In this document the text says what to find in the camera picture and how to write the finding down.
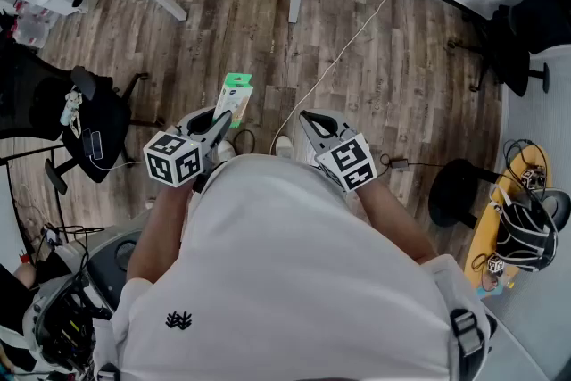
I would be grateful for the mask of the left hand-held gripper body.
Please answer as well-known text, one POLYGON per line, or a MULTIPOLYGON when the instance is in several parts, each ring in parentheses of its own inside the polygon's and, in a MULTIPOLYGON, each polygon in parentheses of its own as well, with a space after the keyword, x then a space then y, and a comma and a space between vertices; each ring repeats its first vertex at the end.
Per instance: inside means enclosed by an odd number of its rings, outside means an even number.
POLYGON ((213 167, 212 136, 190 137, 158 132, 143 148, 149 177, 163 185, 181 187, 213 167))

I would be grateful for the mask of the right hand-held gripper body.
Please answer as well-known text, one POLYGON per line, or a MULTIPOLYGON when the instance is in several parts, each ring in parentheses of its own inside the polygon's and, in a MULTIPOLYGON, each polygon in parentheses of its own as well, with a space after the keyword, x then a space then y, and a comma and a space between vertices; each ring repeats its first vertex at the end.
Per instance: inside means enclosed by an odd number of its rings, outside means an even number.
POLYGON ((351 192, 377 177, 377 169, 364 136, 343 124, 317 124, 318 150, 315 160, 324 173, 344 192, 351 192))

